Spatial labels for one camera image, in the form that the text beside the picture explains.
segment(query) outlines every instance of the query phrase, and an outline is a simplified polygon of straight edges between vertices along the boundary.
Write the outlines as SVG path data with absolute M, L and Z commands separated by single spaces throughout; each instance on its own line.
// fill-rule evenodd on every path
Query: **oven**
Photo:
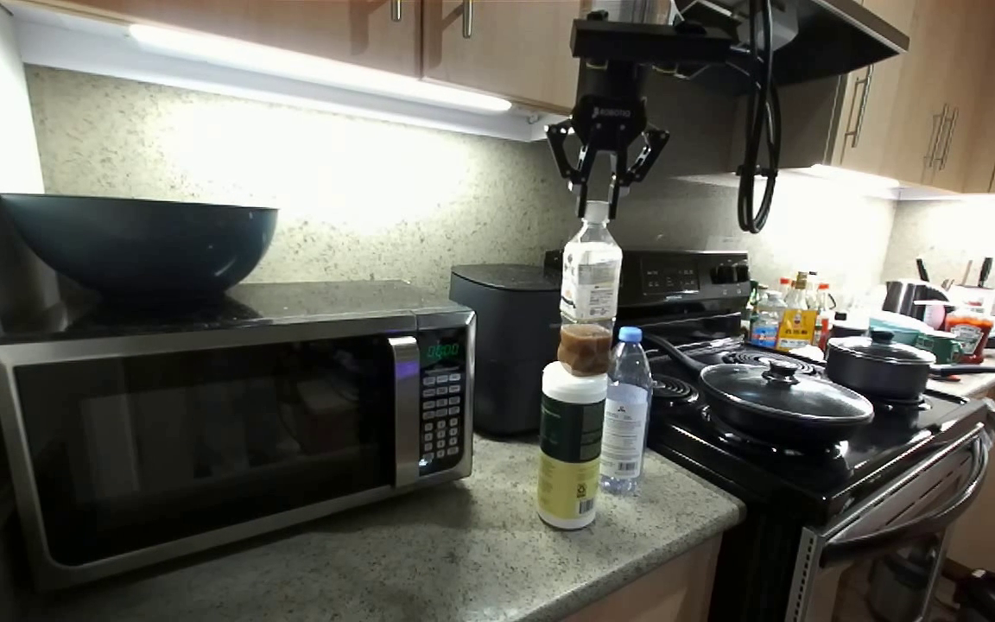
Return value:
M 693 378 L 664 357 L 653 369 L 653 446 L 746 505 L 721 538 L 709 618 L 928 618 L 945 524 L 988 472 L 995 401 L 925 394 L 914 415 L 793 448 L 724 427 Z

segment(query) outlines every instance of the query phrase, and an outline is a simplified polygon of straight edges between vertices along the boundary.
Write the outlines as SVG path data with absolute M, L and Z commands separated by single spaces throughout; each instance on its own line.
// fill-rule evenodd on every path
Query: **cooking pot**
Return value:
M 995 365 L 936 364 L 933 354 L 893 341 L 891 333 L 872 333 L 867 340 L 834 340 L 826 374 L 875 401 L 914 401 L 936 374 L 995 374 Z
M 714 417 L 785 446 L 828 446 L 875 422 L 862 394 L 792 364 L 717 364 L 700 369 Z

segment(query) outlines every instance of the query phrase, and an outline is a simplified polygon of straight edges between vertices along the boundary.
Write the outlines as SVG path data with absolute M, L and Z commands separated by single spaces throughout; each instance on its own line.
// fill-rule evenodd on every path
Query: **oven handle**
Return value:
M 919 532 L 933 532 L 945 523 L 953 523 L 979 495 L 984 472 L 988 472 L 988 448 L 991 448 L 991 433 L 988 427 L 974 427 L 972 433 L 972 446 L 974 446 L 974 476 L 972 485 L 950 501 L 942 505 L 940 512 L 933 516 L 914 516 L 902 524 L 891 524 L 891 529 L 881 529 L 881 532 L 872 532 L 872 536 L 859 536 L 859 538 L 842 538 L 850 532 L 850 524 L 842 524 L 838 532 L 828 536 L 828 546 L 826 546 L 826 559 L 834 556 L 850 556 L 850 554 L 859 554 L 859 548 L 885 548 L 891 542 L 905 542 L 907 536 L 919 536 Z

